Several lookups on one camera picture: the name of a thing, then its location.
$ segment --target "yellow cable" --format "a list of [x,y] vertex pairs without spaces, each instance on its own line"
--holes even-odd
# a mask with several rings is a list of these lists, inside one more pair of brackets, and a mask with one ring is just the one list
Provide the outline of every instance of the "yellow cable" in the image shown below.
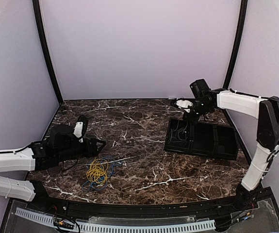
[[86,172],[86,177],[91,183],[106,184],[106,181],[108,180],[108,161],[105,162],[106,166],[103,166],[101,161],[103,161],[103,159],[95,159],[91,163],[89,170]]

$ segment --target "tangled cable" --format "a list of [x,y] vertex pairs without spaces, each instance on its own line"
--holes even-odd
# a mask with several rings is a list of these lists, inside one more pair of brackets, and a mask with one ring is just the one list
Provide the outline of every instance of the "tangled cable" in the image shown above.
[[84,192],[89,192],[91,189],[104,189],[108,184],[108,179],[114,174],[114,167],[118,165],[120,164],[113,161],[111,156],[90,161],[87,164],[87,182],[82,185],[82,190]]
[[177,127],[175,130],[170,129],[169,132],[169,137],[167,143],[181,143],[183,142],[184,144],[187,144],[187,127],[188,127],[188,122],[185,127],[182,127],[178,129],[179,123],[177,124]]

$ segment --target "wire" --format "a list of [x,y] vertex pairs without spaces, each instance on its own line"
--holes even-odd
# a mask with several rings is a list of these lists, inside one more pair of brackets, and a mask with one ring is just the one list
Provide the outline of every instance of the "wire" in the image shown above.
[[273,100],[273,101],[279,103],[279,100],[273,99],[271,97],[260,97],[260,96],[256,96],[256,95],[252,95],[252,94],[247,94],[247,93],[244,93],[244,92],[237,92],[237,91],[233,91],[231,88],[230,88],[230,91],[232,93],[236,93],[236,94],[239,94],[239,95],[252,96],[252,97],[261,98],[261,99],[265,99],[265,100]]
[[[44,212],[44,213],[49,214],[49,215],[52,215],[52,213],[50,213],[49,211],[45,211],[45,210],[39,208],[38,206],[36,206],[36,205],[33,204],[33,203],[30,203],[30,204],[33,205],[34,207],[36,207],[39,211]],[[77,228],[78,228],[78,233],[81,233],[80,225],[79,225],[76,221],[72,220],[70,217],[67,217],[67,216],[65,216],[65,215],[57,214],[56,211],[55,211],[55,214],[53,214],[54,216],[58,216],[58,217],[60,217],[62,220],[68,220],[68,221],[71,222],[72,224],[76,225]]]
[[61,173],[62,173],[62,172],[65,172],[65,171],[68,171],[68,170],[70,170],[70,169],[72,169],[72,168],[74,168],[74,167],[78,164],[78,159],[76,160],[76,162],[74,163],[74,165],[72,165],[72,166],[70,166],[70,167],[68,167],[68,168],[65,168],[65,169],[64,169],[64,161],[63,161],[62,164],[63,164],[63,165],[62,165]]
[[31,146],[33,146],[33,145],[35,145],[35,144],[39,144],[39,143],[42,143],[42,142],[43,142],[43,140],[42,140],[42,141],[35,141],[35,142],[32,142],[31,144],[29,144],[28,146],[25,146],[25,147],[23,147],[23,148],[21,148],[21,149],[15,150],[15,151],[13,151],[13,150],[0,151],[0,154],[19,153],[19,152],[21,152],[21,151],[27,149],[28,147],[31,147]]
[[112,157],[107,156],[88,163],[88,171],[86,172],[87,181],[82,185],[84,192],[89,192],[92,189],[100,191],[107,187],[108,179],[115,172],[114,167],[120,165],[111,160]]
[[188,122],[187,122],[185,127],[182,127],[180,129],[178,129],[178,127],[179,127],[179,122],[178,122],[177,127],[176,127],[175,130],[170,129],[169,137],[168,137],[168,140],[167,140],[168,144],[170,144],[170,143],[181,143],[181,142],[184,142],[184,144],[187,144],[187,139],[188,139],[187,127],[188,127]]

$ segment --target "blue cable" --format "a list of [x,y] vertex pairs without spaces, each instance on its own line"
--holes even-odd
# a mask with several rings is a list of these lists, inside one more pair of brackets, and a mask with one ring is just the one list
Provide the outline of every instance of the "blue cable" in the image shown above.
[[[110,163],[110,161],[108,161],[108,160],[112,160],[112,156],[103,157],[103,158],[101,159],[100,163],[101,163],[101,164],[102,164],[102,163],[106,163],[106,162]],[[90,165],[91,165],[92,162],[93,162],[93,160],[91,160],[91,161],[89,161],[89,162],[87,163],[87,165],[86,165],[87,169],[90,169]],[[115,166],[119,166],[119,165],[121,165],[121,164],[116,164],[116,163],[114,162],[114,163],[112,163],[112,165],[108,168],[108,172],[110,171],[109,174],[108,174],[108,179],[111,178],[112,175],[115,173],[114,167],[115,167]],[[100,179],[99,179],[98,181],[101,182],[101,181],[104,181],[104,179],[105,179],[105,177],[100,177]],[[105,187],[107,187],[107,184],[108,184],[108,180],[106,180],[106,183],[105,183],[105,185],[104,185],[102,188],[96,188],[96,187],[98,186],[97,183],[95,183],[95,182],[92,182],[92,183],[91,183],[90,181],[86,181],[86,182],[82,185],[82,190],[83,190],[83,192],[90,192],[91,189],[100,191],[100,190],[103,190]]]

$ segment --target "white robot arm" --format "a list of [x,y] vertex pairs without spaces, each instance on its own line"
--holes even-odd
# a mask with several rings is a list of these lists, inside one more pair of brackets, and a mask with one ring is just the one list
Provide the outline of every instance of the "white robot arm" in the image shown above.
[[[87,118],[80,116],[74,129],[58,125],[51,129],[50,136],[44,141],[33,142],[20,149],[0,150],[0,172],[45,170],[66,160],[97,156],[106,143],[98,139],[83,139],[87,124]],[[36,181],[17,181],[0,176],[0,196],[32,201],[38,184]]]
[[215,108],[237,111],[258,119],[257,149],[236,190],[234,206],[242,209],[268,172],[279,147],[279,98],[261,98],[231,89],[211,90],[204,79],[193,82],[190,87],[196,97],[191,106],[189,100],[187,103],[182,99],[172,102],[173,106],[185,110],[186,120],[196,123],[200,115],[213,112]]

